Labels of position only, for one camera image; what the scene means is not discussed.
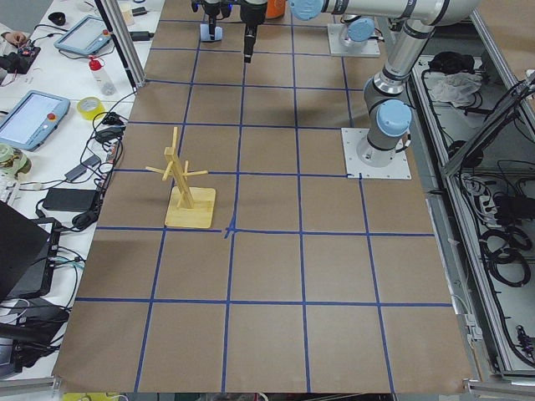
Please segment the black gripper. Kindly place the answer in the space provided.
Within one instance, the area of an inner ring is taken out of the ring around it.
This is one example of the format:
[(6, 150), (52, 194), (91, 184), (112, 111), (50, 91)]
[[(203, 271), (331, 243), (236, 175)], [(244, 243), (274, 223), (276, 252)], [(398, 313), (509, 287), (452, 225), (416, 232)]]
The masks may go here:
[(211, 41), (216, 40), (217, 18), (228, 18), (231, 14), (231, 2), (223, 0), (191, 0), (194, 13), (202, 7), (208, 16), (208, 33)]
[(247, 25), (244, 31), (243, 61), (251, 63), (257, 40), (257, 25), (265, 22), (267, 0), (241, 0), (240, 18)]

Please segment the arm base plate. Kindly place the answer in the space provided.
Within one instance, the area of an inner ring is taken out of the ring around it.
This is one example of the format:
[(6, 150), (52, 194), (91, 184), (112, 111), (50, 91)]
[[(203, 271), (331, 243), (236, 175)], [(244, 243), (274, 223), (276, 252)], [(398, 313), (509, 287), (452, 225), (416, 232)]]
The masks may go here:
[(328, 25), (329, 50), (333, 56), (378, 58), (380, 47), (376, 39), (355, 42), (349, 38), (348, 29), (342, 23)]
[(350, 179), (410, 180), (403, 140), (392, 150), (377, 150), (368, 141), (368, 129), (342, 128), (346, 175)]

